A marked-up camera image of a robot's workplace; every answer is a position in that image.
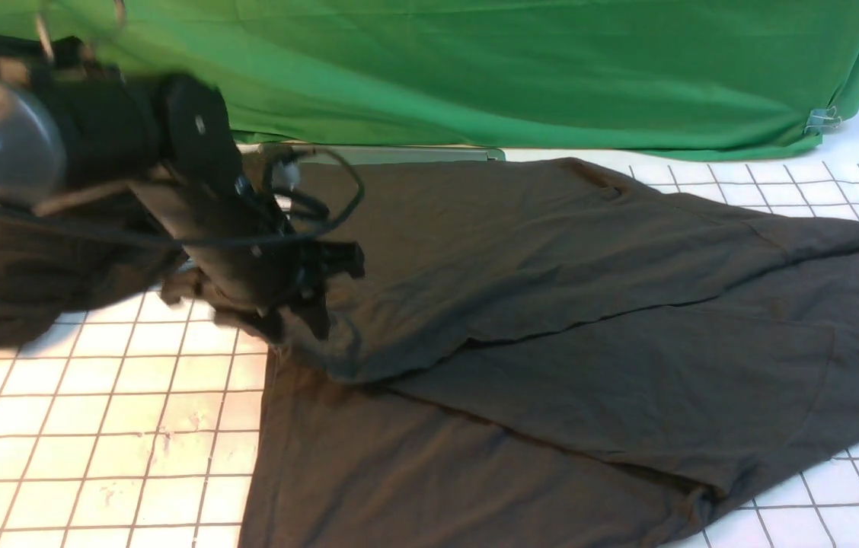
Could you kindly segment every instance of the wire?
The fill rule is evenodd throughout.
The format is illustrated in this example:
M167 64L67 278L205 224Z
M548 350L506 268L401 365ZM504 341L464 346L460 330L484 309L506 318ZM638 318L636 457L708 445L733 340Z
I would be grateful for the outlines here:
M81 222L60 221L54 218L39 218L29 212L18 211L18 209L0 207L0 219L15 223L16 225L33 226L33 228L42 228L51 232L57 232L68 236L79 236L89 240L98 240L100 242L112 242L116 244L126 244L138 247L165 247L165 249L179 249L179 247L220 247L220 249L228 249L228 247L278 247L296 244L300 242L308 242L318 239L329 232L334 231L341 225L345 225L345 221L359 208L362 199L366 197L366 183L356 171L352 164L349 164L345 158L339 153L329 148L317 148L315 154L322 154L338 162L353 178L356 184L356 195L345 205L335 218L329 222L318 223L318 228L309 232L300 234L287 234L283 236L276 235L261 235L248 236L244 238L215 238L215 239L185 239L175 240L145 234L141 232L132 232L128 230L116 230L112 228L102 228L102 226L86 225Z

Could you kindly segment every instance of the dark gray t-shirt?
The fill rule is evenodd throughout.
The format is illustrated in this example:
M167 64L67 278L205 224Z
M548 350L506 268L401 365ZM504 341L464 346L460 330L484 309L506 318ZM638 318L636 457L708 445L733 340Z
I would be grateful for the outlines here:
M859 223L577 160L361 174L368 277L292 324L244 548L655 546L859 441Z

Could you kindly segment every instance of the metal clip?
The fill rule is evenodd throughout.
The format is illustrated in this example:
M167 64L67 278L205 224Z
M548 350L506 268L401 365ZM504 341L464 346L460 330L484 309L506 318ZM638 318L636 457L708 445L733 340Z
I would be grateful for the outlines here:
M809 114L809 120L805 124L805 134L820 135L826 129L839 129L843 124L843 117L839 116L839 110L832 105L829 108L816 108Z
M47 27L47 12L50 10L50 4L53 0L40 0L40 7L35 15L35 24L37 26L37 38L40 38L40 45L43 46L43 55L47 62L54 66L54 45L50 39L50 29ZM121 34L126 27L127 14L124 7L124 0L113 0L115 2L115 21L116 26L110 32L92 38L85 43L82 55L86 63L95 63L97 59L98 46L102 43L110 43L115 41L117 35Z

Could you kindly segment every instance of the green backdrop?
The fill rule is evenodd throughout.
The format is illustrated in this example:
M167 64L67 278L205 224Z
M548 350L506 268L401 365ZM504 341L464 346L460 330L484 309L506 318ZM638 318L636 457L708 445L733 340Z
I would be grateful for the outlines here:
M859 107L859 0L126 0L103 56L217 84L243 139L791 156ZM0 0L33 37L37 0ZM113 24L56 0L54 37Z

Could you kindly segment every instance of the white tiled floor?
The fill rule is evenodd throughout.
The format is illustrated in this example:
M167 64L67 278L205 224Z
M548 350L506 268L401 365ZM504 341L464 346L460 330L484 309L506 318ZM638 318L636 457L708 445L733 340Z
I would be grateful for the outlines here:
M780 215L859 219L859 116L785 162L579 156L664 192ZM266 346L155 294L62 318L0 353L0 548L231 548L258 440ZM859 445L681 548L859 547Z

